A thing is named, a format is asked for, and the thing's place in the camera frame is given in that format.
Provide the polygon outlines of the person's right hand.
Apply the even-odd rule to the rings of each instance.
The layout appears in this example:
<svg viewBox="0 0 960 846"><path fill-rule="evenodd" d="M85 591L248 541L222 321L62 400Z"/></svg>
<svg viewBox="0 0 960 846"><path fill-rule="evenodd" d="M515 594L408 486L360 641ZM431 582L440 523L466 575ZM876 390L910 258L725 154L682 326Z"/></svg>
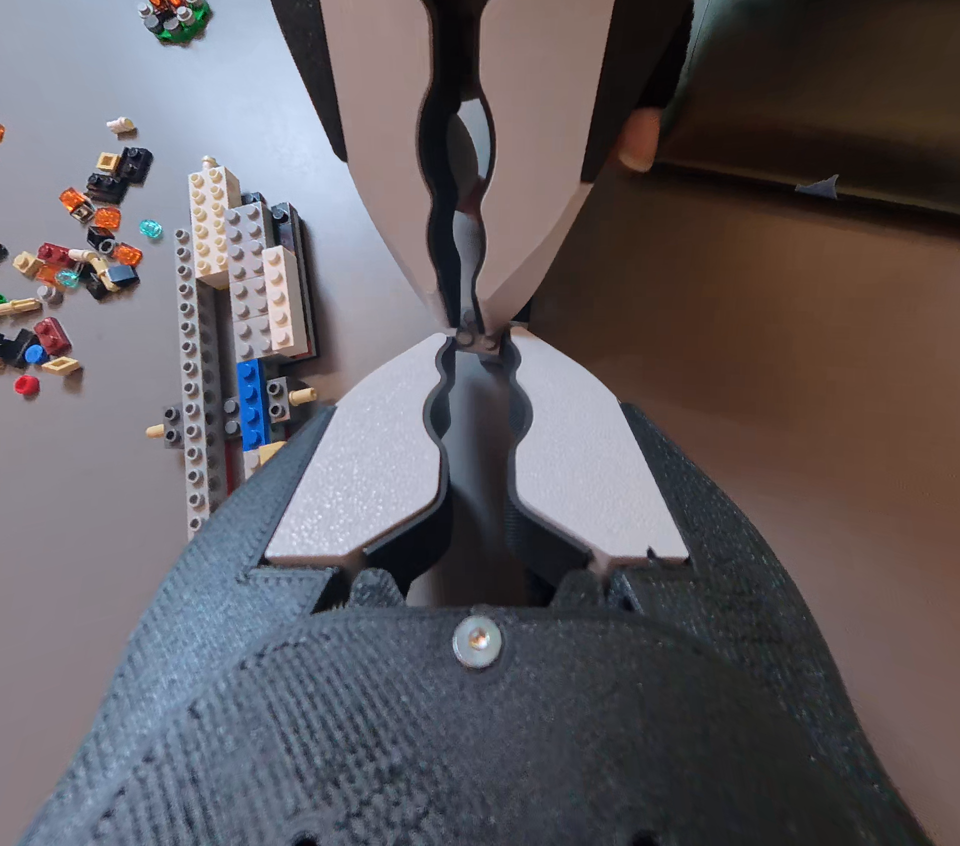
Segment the person's right hand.
<svg viewBox="0 0 960 846"><path fill-rule="evenodd" d="M647 173L653 167L660 140L663 110L635 109L619 133L614 151L616 161L632 173Z"/></svg>

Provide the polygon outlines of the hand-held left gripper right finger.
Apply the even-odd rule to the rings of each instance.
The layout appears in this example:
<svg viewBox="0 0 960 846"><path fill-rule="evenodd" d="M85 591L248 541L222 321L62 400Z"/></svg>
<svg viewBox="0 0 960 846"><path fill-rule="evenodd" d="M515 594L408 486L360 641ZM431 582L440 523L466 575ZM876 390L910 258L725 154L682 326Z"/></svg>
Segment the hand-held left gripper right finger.
<svg viewBox="0 0 960 846"><path fill-rule="evenodd" d="M525 328L510 330L525 408L512 485L522 513L552 528L592 567L690 553L617 396Z"/></svg>

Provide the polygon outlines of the grey lego model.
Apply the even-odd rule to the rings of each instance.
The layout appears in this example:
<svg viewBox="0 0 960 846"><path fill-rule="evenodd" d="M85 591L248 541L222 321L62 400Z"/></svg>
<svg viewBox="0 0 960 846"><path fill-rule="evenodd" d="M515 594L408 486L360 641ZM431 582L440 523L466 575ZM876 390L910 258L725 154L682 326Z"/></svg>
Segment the grey lego model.
<svg viewBox="0 0 960 846"><path fill-rule="evenodd" d="M188 177L174 231L178 392L146 431L181 454L188 541L317 400L293 373L318 354L302 219L216 161Z"/></svg>

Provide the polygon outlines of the lego campfire on green plate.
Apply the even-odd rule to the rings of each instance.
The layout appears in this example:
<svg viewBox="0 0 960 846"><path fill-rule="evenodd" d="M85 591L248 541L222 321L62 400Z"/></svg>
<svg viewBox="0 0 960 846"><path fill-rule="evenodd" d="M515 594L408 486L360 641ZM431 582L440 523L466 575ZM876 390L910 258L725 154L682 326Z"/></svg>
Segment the lego campfire on green plate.
<svg viewBox="0 0 960 846"><path fill-rule="evenodd" d="M213 16L210 0L142 0L144 28L165 46L186 46L204 35Z"/></svg>

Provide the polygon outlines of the dark rectangular pad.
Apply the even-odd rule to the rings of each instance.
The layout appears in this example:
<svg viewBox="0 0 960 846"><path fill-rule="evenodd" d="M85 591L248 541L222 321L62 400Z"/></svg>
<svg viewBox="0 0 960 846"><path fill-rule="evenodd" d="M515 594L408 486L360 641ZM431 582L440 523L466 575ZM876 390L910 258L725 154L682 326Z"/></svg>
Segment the dark rectangular pad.
<svg viewBox="0 0 960 846"><path fill-rule="evenodd" d="M946 215L959 0L694 0L658 160Z"/></svg>

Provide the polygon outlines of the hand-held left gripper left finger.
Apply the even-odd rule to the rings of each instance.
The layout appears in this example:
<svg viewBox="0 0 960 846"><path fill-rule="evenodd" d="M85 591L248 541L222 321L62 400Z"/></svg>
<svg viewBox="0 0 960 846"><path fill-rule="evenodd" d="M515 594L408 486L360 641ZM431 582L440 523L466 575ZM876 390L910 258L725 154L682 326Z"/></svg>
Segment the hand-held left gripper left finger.
<svg viewBox="0 0 960 846"><path fill-rule="evenodd" d="M452 336L434 333L337 403L266 548L272 565L354 567L438 501Z"/></svg>

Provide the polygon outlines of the pile of loose lego pieces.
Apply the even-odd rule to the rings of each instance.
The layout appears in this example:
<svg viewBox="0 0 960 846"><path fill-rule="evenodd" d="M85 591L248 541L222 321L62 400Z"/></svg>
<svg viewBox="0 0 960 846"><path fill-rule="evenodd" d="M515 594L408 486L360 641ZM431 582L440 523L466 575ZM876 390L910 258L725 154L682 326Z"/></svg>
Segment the pile of loose lego pieces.
<svg viewBox="0 0 960 846"><path fill-rule="evenodd" d="M64 306L86 296L100 307L135 292L148 248L164 240L164 234L151 241L139 231L140 221L156 220L153 216L126 207L143 192L155 153L138 142L138 133L115 137L117 142L96 156L82 180L44 192L39 219L25 203L2 204L2 275L13 277L11 291L2 292L3 371L67 378L84 372ZM100 154L119 154L124 147L152 152L146 180L130 186L120 205L94 203L86 188Z"/></svg>

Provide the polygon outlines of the black lego plate assembly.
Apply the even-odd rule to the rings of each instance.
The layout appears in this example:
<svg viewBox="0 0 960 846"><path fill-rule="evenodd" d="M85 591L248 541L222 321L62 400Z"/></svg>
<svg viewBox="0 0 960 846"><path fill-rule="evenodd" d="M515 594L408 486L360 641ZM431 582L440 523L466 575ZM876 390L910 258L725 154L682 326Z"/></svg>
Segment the black lego plate assembly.
<svg viewBox="0 0 960 846"><path fill-rule="evenodd" d="M121 153L101 153L87 181L85 195L94 203L120 206L131 186L142 186L154 162L145 147L124 147Z"/></svg>

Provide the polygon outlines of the grey lego plate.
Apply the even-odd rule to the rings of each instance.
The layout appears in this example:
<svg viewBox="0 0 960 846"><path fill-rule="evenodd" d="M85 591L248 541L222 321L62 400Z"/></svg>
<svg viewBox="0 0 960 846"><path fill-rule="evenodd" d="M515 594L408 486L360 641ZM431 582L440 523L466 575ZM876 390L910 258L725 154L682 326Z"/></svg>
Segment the grey lego plate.
<svg viewBox="0 0 960 846"><path fill-rule="evenodd" d="M486 335L472 308L462 309L460 322L454 329L453 339L457 352L487 360L500 357L501 336Z"/></svg>

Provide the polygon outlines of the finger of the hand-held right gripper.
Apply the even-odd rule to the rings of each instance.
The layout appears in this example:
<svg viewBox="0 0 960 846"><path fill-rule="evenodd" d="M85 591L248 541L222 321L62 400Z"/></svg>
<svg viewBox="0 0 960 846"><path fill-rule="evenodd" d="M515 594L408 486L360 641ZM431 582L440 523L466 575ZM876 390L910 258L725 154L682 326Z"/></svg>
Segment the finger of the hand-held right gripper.
<svg viewBox="0 0 960 846"><path fill-rule="evenodd" d="M450 313L428 250L433 206L419 155L433 84L424 0L319 0L345 144L366 211L404 277L442 329Z"/></svg>
<svg viewBox="0 0 960 846"><path fill-rule="evenodd" d="M616 0L488 0L479 85L493 127L475 276L484 329L536 292L580 212L581 174Z"/></svg>

